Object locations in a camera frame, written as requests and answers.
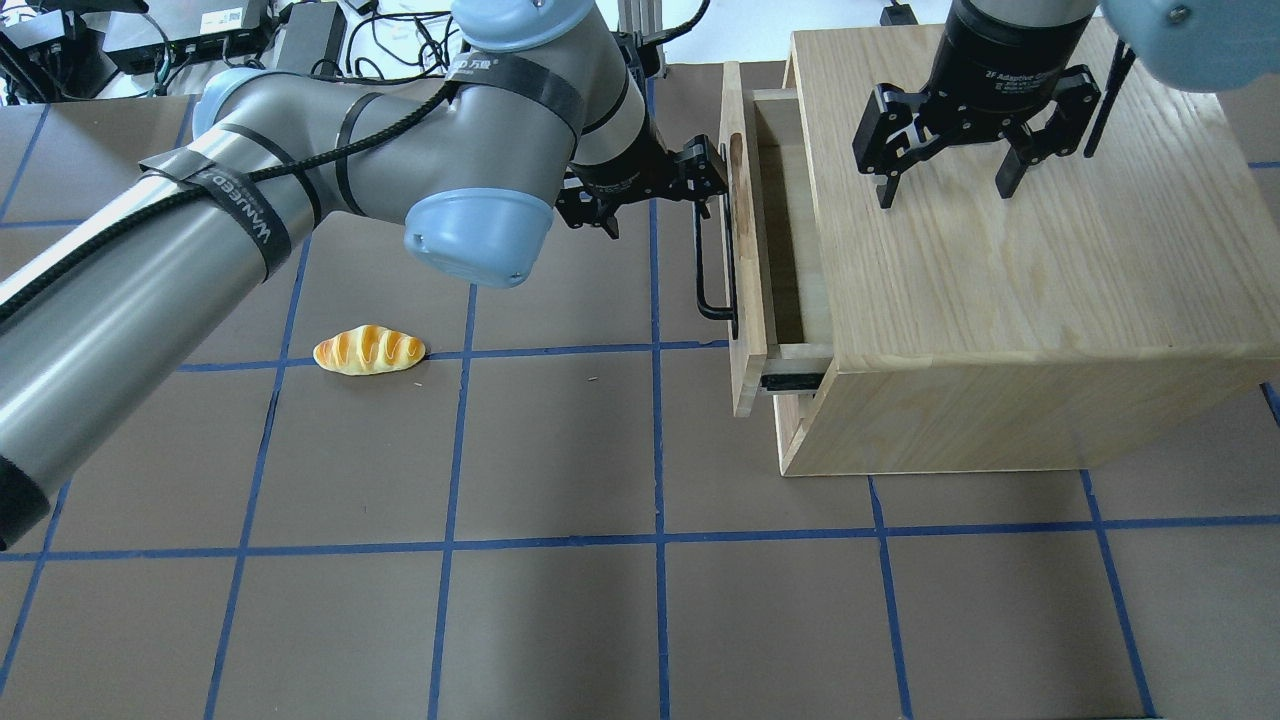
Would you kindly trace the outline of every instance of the wooden cabinet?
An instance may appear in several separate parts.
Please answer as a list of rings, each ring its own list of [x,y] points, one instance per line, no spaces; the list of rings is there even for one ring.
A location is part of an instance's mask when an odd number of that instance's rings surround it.
[[[773,396],[782,474],[1092,466],[1280,372],[1280,233],[1217,99],[1140,63],[1096,158],[1006,201],[1007,146],[948,149],[879,209],[856,123],[940,35],[797,32],[781,90],[726,65],[733,411]]]

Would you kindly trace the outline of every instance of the robotic arm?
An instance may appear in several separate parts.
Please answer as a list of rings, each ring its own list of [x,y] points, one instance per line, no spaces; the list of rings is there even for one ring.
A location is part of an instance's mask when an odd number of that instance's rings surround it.
[[[622,204],[724,191],[705,137],[664,147],[593,0],[453,13],[474,51],[420,106],[220,74],[189,146],[143,161],[133,188],[0,284],[0,550],[334,210],[403,223],[422,261],[513,287],[553,206],[616,234]]]
[[[946,147],[1007,141],[996,173],[1001,197],[1027,170],[1075,152],[1102,106],[1092,156],[1125,73],[1142,58],[1161,82],[1194,92],[1240,87],[1280,72],[1280,3],[1275,0],[1101,0],[1120,47],[1100,91],[1089,68],[1068,68],[1098,0],[952,0],[933,72],[918,92],[881,83],[870,94],[854,155],[878,177],[890,208],[902,173]],[[1050,104],[1042,129],[1030,120]]]
[[[1006,197],[1029,167],[1074,152],[1102,99],[1088,68],[1066,64],[1098,3],[954,0],[929,82],[877,86],[854,140],[863,172],[883,178],[882,206],[902,172],[952,145],[1007,141]],[[1116,69],[1149,58],[1157,77],[1193,90],[1280,70],[1276,0],[1102,3],[1133,46]],[[726,191],[705,136],[666,149],[639,87],[643,54],[591,0],[454,0],[453,13],[476,51],[422,105],[223,73],[191,146],[147,160],[133,188],[0,283],[0,550],[334,210],[403,223],[428,264],[512,287],[553,208],[617,236],[623,204],[704,211]],[[1119,82],[1107,86],[1110,100]],[[1048,124],[1030,128],[1051,102]]]

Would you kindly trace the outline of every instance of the bread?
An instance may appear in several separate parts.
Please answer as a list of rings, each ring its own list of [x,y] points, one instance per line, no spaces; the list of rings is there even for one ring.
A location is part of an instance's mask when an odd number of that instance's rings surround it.
[[[311,356],[325,370],[374,375],[412,368],[426,357],[426,343],[381,325],[360,325],[321,342]]]

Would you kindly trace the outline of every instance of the black strap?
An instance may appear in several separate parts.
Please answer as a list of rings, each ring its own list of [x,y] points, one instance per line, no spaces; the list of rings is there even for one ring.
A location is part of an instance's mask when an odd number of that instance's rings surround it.
[[[264,150],[275,155],[275,159],[279,160],[282,165],[292,165],[296,161],[293,155],[289,155],[285,149],[280,147],[274,140],[255,129],[227,122],[218,123],[218,127],[219,129],[234,132],[236,135],[261,145]],[[307,174],[307,170],[293,170],[293,177],[298,178],[298,184],[302,186],[302,192],[307,193],[307,200],[311,201],[311,217],[315,220],[314,224],[319,225],[320,220],[324,219],[324,211],[320,208],[320,193],[316,192],[316,186],[311,182],[311,176]]]
[[[582,128],[582,135],[598,131],[602,127],[604,127],[604,123],[612,120],[613,115],[617,115],[618,110],[622,109],[622,102],[626,101],[626,99],[627,99],[627,91],[628,90],[631,90],[631,76],[623,73],[623,76],[622,76],[622,92],[618,94],[618,99],[613,101],[613,106],[609,108],[608,111],[605,111],[603,115],[600,115],[600,119],[598,119],[594,123],[591,123],[591,124],[586,126],[585,128]]]
[[[347,115],[342,119],[342,128],[338,129],[338,143],[335,147],[351,143],[351,133],[356,129],[356,120],[360,119],[360,114],[365,111],[365,108],[378,97],[381,97],[381,94],[370,92],[361,95],[347,109]],[[356,202],[356,196],[351,192],[351,176],[347,174],[347,155],[338,158],[338,161],[334,163],[334,173],[338,176],[338,192],[342,195],[342,201],[347,204],[347,209],[357,215],[365,215],[365,210]]]
[[[205,188],[257,246],[266,264],[266,278],[289,258],[293,245],[289,231],[248,176],[186,147],[147,158],[140,164],[151,170],[147,174],[159,173],[177,183]]]
[[[586,123],[582,95],[570,82],[532,60],[520,55],[474,51],[458,55],[447,81],[486,85],[522,95],[564,120],[575,142]]]

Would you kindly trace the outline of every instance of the black metal handle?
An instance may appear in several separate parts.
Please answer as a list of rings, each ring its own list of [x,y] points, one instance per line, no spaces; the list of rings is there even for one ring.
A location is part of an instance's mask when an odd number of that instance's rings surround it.
[[[730,218],[728,193],[721,199],[721,213],[724,217],[724,251],[728,258],[728,306],[716,307],[707,302],[707,273],[703,264],[703,218],[710,218],[707,204],[694,202],[694,283],[698,291],[698,311],[708,320],[728,320],[730,332],[737,340],[737,275],[733,268],[733,225]]]

